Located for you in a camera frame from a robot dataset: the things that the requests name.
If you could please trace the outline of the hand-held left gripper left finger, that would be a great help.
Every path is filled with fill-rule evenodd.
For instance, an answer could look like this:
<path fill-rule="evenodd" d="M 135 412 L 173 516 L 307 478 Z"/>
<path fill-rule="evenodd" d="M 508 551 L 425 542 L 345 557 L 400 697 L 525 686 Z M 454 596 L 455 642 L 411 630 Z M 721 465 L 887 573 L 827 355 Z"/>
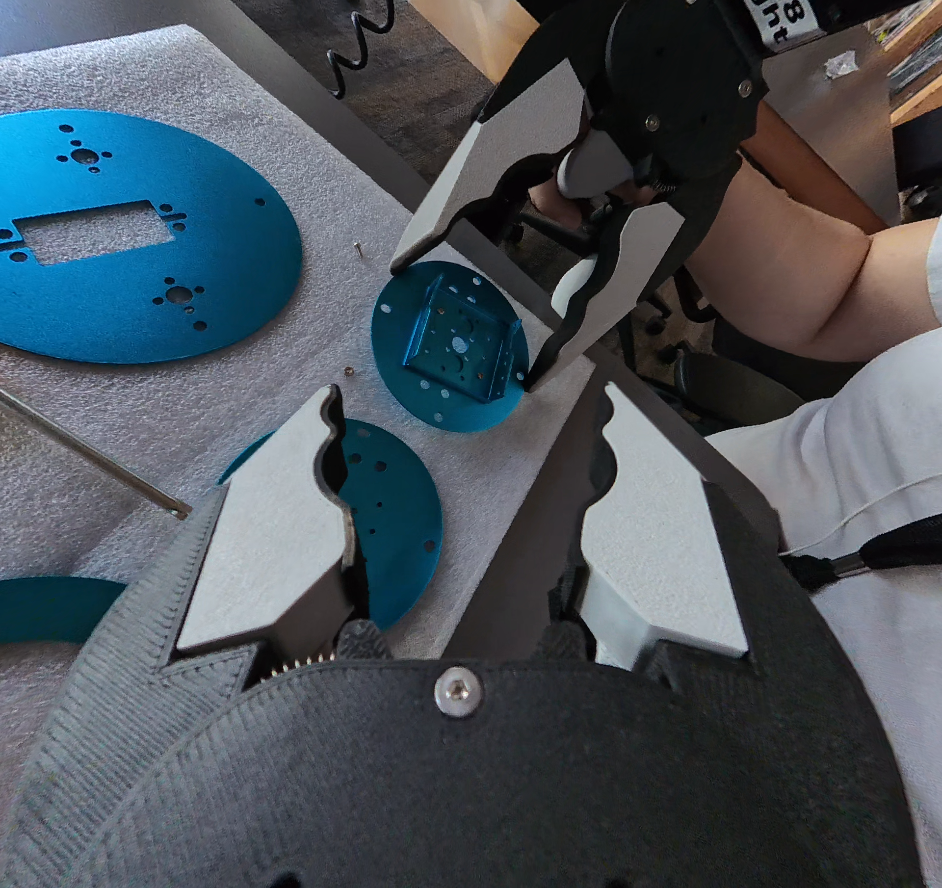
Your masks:
<path fill-rule="evenodd" d="M 265 641 L 323 652 L 355 608 L 356 536 L 336 385 L 319 389 L 228 479 L 176 647 Z"/>

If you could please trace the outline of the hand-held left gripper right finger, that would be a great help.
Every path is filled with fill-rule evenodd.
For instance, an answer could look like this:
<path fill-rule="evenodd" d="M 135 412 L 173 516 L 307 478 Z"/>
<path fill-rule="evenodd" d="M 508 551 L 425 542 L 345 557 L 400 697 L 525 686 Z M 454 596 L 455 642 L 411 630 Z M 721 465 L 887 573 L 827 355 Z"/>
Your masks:
<path fill-rule="evenodd" d="M 662 640 L 742 659 L 748 643 L 700 472 L 614 383 L 605 393 L 616 475 L 585 513 L 588 577 L 576 591 L 595 662 L 636 670 Z"/>

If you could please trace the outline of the blue square metal bracket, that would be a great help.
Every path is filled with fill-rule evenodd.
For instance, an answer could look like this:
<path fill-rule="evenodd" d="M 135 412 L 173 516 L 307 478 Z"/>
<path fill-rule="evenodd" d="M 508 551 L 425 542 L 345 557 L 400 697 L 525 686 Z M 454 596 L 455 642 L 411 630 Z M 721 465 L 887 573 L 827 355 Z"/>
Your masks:
<path fill-rule="evenodd" d="M 521 328 L 520 319 L 489 312 L 483 298 L 441 274 L 430 284 L 403 365 L 489 404 L 506 393 Z"/>

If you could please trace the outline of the orange-handled screwdriver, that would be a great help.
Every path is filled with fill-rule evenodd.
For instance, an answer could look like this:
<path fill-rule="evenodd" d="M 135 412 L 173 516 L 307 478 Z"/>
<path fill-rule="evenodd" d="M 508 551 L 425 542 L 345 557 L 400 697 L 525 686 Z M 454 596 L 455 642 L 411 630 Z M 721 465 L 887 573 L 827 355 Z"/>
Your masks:
<path fill-rule="evenodd" d="M 192 513 L 192 507 L 186 502 L 163 492 L 124 464 L 110 458 L 5 389 L 1 389 L 1 405 L 46 437 L 70 449 L 124 486 L 169 512 L 174 518 L 183 521 Z"/>

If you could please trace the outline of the white foam sheet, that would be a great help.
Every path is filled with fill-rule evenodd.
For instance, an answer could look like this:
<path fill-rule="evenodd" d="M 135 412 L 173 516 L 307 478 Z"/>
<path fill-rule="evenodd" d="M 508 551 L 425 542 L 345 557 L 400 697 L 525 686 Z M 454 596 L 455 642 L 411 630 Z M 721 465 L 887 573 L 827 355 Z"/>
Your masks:
<path fill-rule="evenodd" d="M 304 272 L 273 323 L 220 352 L 124 370 L 4 350 L 2 386 L 197 505 L 245 446 L 319 387 L 341 385 L 347 416 L 404 440 L 440 494 L 437 571 L 387 635 L 396 657 L 441 656 L 594 364 L 570 366 L 486 432 L 448 433 L 407 413 L 378 376 L 369 326 L 410 212 L 192 28 L 3 58 L 2 111 L 47 107 L 148 117 L 230 150 L 293 212 Z"/>

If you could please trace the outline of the person's right forearm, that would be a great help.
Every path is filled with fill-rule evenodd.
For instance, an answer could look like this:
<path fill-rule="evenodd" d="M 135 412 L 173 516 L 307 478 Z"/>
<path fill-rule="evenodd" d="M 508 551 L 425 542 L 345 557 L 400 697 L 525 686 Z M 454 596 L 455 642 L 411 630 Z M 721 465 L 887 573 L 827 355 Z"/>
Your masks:
<path fill-rule="evenodd" d="M 741 333 L 800 357 L 862 363 L 939 327 L 926 274 L 937 225 L 865 235 L 743 164 L 687 268 Z"/>

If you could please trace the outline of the blue plate with rectangular hole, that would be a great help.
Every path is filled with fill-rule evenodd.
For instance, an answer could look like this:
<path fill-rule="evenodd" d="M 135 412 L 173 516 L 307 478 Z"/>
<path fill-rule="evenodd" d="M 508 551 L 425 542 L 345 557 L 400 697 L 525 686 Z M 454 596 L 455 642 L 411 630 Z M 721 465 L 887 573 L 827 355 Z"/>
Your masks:
<path fill-rule="evenodd" d="M 231 152 L 179 128 L 110 112 L 5 115 L 2 343 L 94 364 L 182 360 L 245 339 L 294 293 L 297 224 Z M 79 211 L 149 209 L 169 239 L 39 260 L 26 225 Z"/>

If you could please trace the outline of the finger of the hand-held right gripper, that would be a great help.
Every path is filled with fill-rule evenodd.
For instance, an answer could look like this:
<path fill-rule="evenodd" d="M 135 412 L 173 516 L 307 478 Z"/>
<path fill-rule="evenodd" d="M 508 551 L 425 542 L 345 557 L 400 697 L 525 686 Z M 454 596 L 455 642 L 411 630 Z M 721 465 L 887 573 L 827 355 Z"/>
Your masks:
<path fill-rule="evenodd" d="M 396 275 L 446 237 L 471 207 L 489 200 L 526 160 L 554 158 L 576 139 L 584 87 L 564 59 L 484 122 L 476 121 L 415 211 L 390 273 Z"/>
<path fill-rule="evenodd" d="M 598 251 L 560 279 L 551 305 L 562 322 L 544 343 L 524 381 L 527 392 L 558 376 L 636 307 L 642 290 L 684 224 L 667 203 L 616 211 Z"/>

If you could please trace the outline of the person's white shirt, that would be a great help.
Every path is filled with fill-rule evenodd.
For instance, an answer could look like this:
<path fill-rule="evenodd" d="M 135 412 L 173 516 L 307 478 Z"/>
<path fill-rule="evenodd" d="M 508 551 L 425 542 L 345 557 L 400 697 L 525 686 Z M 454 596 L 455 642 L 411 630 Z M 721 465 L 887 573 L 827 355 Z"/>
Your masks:
<path fill-rule="evenodd" d="M 885 351 L 832 398 L 708 441 L 776 509 L 791 554 L 836 559 L 939 514 L 940 329 Z M 885 725 L 924 879 L 940 886 L 940 564 L 854 576 L 816 604 Z"/>

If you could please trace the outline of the wooden shelf unit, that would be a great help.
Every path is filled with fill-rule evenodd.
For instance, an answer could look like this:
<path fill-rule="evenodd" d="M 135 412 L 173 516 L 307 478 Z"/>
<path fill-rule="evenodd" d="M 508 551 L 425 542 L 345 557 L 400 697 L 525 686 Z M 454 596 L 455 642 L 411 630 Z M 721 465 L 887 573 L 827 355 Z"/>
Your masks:
<path fill-rule="evenodd" d="M 941 102 L 941 0 L 921 0 L 867 24 L 882 49 L 894 128 Z"/>

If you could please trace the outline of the small blue round plate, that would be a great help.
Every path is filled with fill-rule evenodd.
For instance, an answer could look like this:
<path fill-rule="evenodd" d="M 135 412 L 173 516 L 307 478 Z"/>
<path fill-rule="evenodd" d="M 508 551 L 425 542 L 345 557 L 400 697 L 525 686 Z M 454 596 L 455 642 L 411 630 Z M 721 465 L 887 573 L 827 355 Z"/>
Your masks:
<path fill-rule="evenodd" d="M 449 261 L 425 261 L 411 265 L 390 279 L 380 293 L 371 322 L 374 358 L 387 388 L 413 415 L 433 426 L 455 432 L 477 432 L 503 422 L 524 393 L 528 350 L 523 326 L 513 346 L 512 376 L 505 395 L 489 404 L 447 388 L 403 365 L 418 315 L 430 284 L 446 274 L 463 293 L 483 298 L 492 313 L 519 318 L 510 301 L 478 272 Z"/>
<path fill-rule="evenodd" d="M 229 477 L 267 441 L 268 435 Z M 399 620 L 428 586 L 443 533 L 440 500 L 414 452 L 378 426 L 347 419 L 346 472 L 338 494 L 364 556 L 368 611 L 381 627 Z"/>

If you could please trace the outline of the person's right hand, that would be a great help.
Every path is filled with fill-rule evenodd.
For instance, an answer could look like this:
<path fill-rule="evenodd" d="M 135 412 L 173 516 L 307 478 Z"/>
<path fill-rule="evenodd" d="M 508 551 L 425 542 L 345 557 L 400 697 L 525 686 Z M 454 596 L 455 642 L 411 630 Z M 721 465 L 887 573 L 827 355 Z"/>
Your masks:
<path fill-rule="evenodd" d="M 555 177 L 530 188 L 528 197 L 538 213 L 567 229 L 574 230 L 582 223 L 579 203 L 560 193 Z"/>

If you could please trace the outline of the black office chair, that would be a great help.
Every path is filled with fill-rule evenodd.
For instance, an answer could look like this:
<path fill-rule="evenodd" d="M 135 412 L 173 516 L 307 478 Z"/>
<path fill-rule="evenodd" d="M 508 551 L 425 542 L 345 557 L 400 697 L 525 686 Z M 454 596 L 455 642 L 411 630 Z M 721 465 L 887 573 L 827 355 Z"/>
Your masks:
<path fill-rule="evenodd" d="M 598 226 L 590 224 L 570 230 L 539 213 L 524 211 L 523 207 L 521 199 L 497 196 L 487 204 L 473 208 L 468 219 L 495 245 L 503 242 L 518 245 L 524 234 L 524 226 L 528 226 L 580 258 L 597 252 Z"/>
<path fill-rule="evenodd" d="M 717 318 L 712 305 L 700 307 L 702 293 L 685 267 L 674 273 L 681 310 L 691 322 L 703 324 Z M 646 300 L 658 315 L 645 329 L 656 334 L 665 328 L 671 308 L 657 292 Z M 634 332 L 630 315 L 616 326 L 628 368 L 637 374 Z M 805 401 L 769 376 L 713 353 L 698 352 L 686 341 L 666 345 L 657 352 L 665 364 L 674 365 L 674 383 L 651 376 L 642 381 L 702 436 L 733 427 L 769 423 L 796 411 Z"/>

